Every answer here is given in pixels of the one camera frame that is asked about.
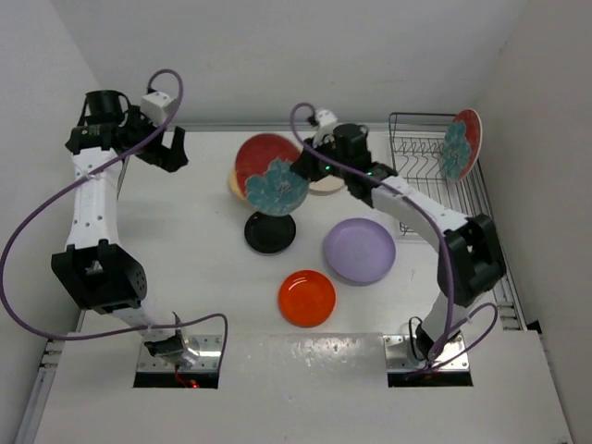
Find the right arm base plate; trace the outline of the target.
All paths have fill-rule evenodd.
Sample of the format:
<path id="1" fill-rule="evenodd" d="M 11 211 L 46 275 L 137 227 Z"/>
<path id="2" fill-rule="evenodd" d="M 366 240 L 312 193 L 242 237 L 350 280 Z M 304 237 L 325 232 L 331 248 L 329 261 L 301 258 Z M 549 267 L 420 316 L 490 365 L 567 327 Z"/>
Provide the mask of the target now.
<path id="1" fill-rule="evenodd" d="M 462 388 L 473 379 L 463 336 L 450 341 L 430 368 L 412 354 L 408 335 L 383 337 L 390 388 Z"/>

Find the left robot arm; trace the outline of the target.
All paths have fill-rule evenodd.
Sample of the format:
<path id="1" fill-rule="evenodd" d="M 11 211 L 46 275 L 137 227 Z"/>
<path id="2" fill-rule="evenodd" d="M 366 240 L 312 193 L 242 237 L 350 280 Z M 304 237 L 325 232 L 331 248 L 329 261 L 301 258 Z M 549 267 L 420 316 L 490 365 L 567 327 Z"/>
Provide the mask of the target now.
<path id="1" fill-rule="evenodd" d="M 66 143 L 76 179 L 72 225 L 65 250 L 51 268 L 82 310 L 111 315 L 139 327 L 142 342 L 156 358 L 184 364 L 187 341 L 179 316 L 162 312 L 147 297 L 142 265 L 120 244 L 117 201 L 125 175 L 120 155 L 153 134 L 169 116 L 175 99 L 154 89 L 138 105 L 122 106 L 123 93 L 87 93 L 83 115 Z"/>

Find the red teal floral plate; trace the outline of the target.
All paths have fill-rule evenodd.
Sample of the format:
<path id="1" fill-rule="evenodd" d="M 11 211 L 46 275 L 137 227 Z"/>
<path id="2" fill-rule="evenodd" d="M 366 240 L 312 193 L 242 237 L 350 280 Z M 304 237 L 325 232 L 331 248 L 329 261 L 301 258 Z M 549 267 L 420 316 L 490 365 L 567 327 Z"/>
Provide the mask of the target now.
<path id="1" fill-rule="evenodd" d="M 440 172 L 449 181 L 464 179 L 475 166 L 483 141 L 478 113 L 464 109 L 449 124 L 440 149 Z"/>
<path id="2" fill-rule="evenodd" d="M 287 216 L 303 204 L 309 181 L 290 170 L 300 154 L 294 143 L 275 133 L 257 134 L 242 144 L 235 158 L 236 178 L 256 211 Z"/>

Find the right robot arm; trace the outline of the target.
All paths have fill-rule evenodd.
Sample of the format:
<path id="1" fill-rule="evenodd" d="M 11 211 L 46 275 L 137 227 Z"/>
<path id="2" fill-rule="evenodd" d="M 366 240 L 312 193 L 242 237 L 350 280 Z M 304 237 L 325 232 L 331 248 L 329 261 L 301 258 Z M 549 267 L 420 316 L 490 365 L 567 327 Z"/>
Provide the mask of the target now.
<path id="1" fill-rule="evenodd" d="M 298 141 L 303 152 L 292 171 L 310 181 L 344 180 L 350 195 L 411 228 L 438 254 L 439 295 L 415 333 L 424 360 L 434 360 L 470 318 L 481 295 L 506 275 L 492 218 L 468 216 L 412 187 L 395 169 L 373 160 L 366 126 L 309 117 L 314 135 Z"/>

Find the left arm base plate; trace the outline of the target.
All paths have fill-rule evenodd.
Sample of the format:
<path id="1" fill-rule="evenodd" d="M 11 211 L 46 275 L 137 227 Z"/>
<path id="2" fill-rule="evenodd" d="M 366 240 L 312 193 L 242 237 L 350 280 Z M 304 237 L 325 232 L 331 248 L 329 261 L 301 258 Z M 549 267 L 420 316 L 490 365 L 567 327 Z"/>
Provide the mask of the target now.
<path id="1" fill-rule="evenodd" d="M 218 389 L 220 335 L 188 336 L 178 367 L 141 347 L 133 381 L 136 389 Z"/>

